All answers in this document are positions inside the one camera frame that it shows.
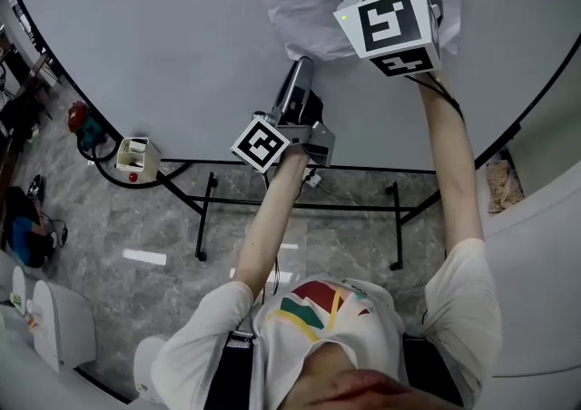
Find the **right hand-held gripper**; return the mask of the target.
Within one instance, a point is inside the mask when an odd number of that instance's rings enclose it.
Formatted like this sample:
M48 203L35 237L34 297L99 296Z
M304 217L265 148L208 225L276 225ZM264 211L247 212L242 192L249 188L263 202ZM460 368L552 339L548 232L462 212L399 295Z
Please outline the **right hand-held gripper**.
M359 0L334 13L356 55L388 77L440 69L440 15L430 0Z

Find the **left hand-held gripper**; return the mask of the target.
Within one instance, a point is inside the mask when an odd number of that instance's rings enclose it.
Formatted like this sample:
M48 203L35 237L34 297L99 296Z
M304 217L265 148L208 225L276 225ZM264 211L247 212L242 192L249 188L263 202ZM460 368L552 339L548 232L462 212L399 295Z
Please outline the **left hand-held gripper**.
M300 146L322 167L329 167L335 135L323 123L323 103L311 91L314 62L295 61L269 113L256 112L230 151L257 172L265 172L290 146Z

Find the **person's right forearm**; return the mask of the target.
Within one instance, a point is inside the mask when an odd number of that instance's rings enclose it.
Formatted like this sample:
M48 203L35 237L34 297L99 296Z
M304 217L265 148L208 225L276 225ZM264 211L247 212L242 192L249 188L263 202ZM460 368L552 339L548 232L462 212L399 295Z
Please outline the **person's right forearm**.
M427 73L419 81L432 159L442 200L447 253L466 239L482 239L476 168L466 125Z

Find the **person's left forearm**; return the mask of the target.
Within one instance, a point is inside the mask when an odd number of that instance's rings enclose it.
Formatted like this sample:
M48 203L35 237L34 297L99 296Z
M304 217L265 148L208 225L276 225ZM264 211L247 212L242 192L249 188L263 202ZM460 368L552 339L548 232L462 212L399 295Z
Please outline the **person's left forearm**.
M274 267L309 161L301 146L286 149L242 243L232 279L245 284L255 297Z

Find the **white plastic holder box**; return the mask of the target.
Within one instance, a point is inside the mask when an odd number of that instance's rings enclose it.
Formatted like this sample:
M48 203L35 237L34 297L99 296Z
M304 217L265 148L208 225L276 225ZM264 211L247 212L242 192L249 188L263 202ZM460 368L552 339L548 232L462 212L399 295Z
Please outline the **white plastic holder box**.
M127 179L130 173L136 173L137 182L130 183L142 184L156 180L161 158L161 153L148 138L124 138L117 151L115 168Z

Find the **red and teal power tool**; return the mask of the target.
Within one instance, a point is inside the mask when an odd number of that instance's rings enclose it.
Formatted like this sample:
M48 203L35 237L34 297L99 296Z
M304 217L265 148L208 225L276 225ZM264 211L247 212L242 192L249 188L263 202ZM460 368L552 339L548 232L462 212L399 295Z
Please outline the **red and teal power tool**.
M105 143L105 130L92 116L88 106L81 101L74 102L68 111L68 129L75 134L83 151Z

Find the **beige woven basket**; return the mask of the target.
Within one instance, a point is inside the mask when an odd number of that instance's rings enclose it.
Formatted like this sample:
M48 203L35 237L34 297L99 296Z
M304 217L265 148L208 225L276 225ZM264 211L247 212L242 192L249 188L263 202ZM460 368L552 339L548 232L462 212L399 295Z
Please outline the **beige woven basket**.
M525 196L515 171L506 160L492 161L486 167L490 190L489 214L498 214L522 201Z

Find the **person's white printed t-shirt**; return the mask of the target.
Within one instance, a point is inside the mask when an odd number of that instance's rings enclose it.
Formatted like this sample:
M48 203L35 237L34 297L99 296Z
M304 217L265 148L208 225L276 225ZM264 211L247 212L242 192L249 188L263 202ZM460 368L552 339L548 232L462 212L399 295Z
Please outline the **person's white printed t-shirt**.
M420 336L443 354L461 395L474 404L502 343L484 242L459 242L426 285L425 299ZM278 408L304 361L326 343L340 346L358 369L405 377L405 327L385 288L313 276L258 305L245 283L231 281L202 299L153 362L153 385L170 410L202 410L227 336L237 329L256 338L253 384L266 410Z

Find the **dark cluttered workbench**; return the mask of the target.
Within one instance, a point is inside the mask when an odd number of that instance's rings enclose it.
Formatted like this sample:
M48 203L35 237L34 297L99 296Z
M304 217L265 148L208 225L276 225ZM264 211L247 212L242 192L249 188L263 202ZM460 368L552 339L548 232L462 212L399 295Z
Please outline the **dark cluttered workbench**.
M49 55L43 53L25 74L18 90L11 93L6 86L8 62L17 55L0 25L0 132L7 139L26 142L38 135L42 114L53 119L45 102L48 97L45 90L50 89L45 77L56 83L59 80L51 71Z

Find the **blue and black bag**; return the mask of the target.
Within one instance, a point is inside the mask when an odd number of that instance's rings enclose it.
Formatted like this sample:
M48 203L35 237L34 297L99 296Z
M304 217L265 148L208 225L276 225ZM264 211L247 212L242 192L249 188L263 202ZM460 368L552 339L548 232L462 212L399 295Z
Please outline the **blue and black bag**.
M41 202L19 187L5 194L6 243L28 268L41 268L54 254L55 236L44 224Z

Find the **white rounded cabinet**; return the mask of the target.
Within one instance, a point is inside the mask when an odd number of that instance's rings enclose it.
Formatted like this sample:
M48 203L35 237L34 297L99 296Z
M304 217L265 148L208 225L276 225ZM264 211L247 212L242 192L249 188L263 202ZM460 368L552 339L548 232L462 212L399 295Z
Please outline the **white rounded cabinet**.
M25 316L27 313L26 309L27 299L28 299L28 280L23 270L19 266L16 266L13 271L10 302L22 316Z
M34 350L55 372L96 359L94 315L81 294L39 280L30 302Z
M143 339L136 348L133 359L133 381L138 392L137 402L147 410L167 410L152 379L152 366L167 336L158 335Z

